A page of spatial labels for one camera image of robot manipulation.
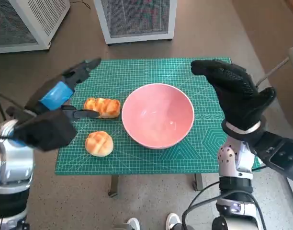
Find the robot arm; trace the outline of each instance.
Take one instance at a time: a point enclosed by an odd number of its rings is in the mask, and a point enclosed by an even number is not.
[[[83,61],[47,81],[28,101],[25,110],[10,107],[13,119],[0,124],[0,229],[29,229],[25,222],[33,178],[34,148],[49,151],[68,145],[76,135],[71,119],[97,117],[97,112],[63,106],[84,82],[100,58]]]
[[[257,155],[267,166],[293,180],[293,140],[265,131],[263,111],[275,99],[275,90],[258,92],[246,70],[216,60],[192,62],[195,75],[206,76],[225,114],[222,129],[228,134],[218,151],[221,194],[233,190],[252,193],[252,166]],[[233,193],[218,199],[220,217],[214,230],[261,230],[251,197]]]

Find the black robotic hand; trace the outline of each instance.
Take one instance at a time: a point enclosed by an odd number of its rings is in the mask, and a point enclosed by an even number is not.
[[[191,63],[194,75],[205,75],[214,87],[225,120],[241,130],[260,121],[263,111],[275,99],[274,88],[258,92],[246,70],[218,60],[196,60]]]

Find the table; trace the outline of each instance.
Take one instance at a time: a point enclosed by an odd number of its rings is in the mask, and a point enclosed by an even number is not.
[[[225,142],[221,129],[224,114],[212,86],[204,76],[194,76],[190,63],[197,58],[104,60],[90,78],[76,87],[71,105],[83,108],[88,97],[119,99],[124,103],[136,88],[150,83],[173,85],[188,95],[195,120],[187,137],[179,144],[162,150],[147,149],[133,141],[116,119],[81,119],[73,125],[78,133],[58,153],[57,175],[113,175],[110,195],[117,192],[118,175],[195,173],[201,189],[201,173],[218,171],[217,150]],[[230,62],[229,58],[216,59]],[[85,150],[89,133],[106,131],[114,141],[113,152],[104,158]]]

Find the metal grille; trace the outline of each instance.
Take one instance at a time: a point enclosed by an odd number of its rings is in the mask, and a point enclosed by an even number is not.
[[[66,3],[65,0],[29,0],[28,6],[49,36],[65,10]]]
[[[0,0],[0,46],[36,43],[34,36],[7,0]]]
[[[101,0],[111,38],[167,34],[170,0]]]

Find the table leg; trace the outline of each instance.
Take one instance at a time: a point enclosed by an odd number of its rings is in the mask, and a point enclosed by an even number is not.
[[[118,195],[118,183],[119,183],[119,175],[112,175],[110,190],[108,192],[109,197],[114,197]]]
[[[195,191],[201,191],[203,189],[202,174],[194,174],[194,181],[192,183],[192,186]]]

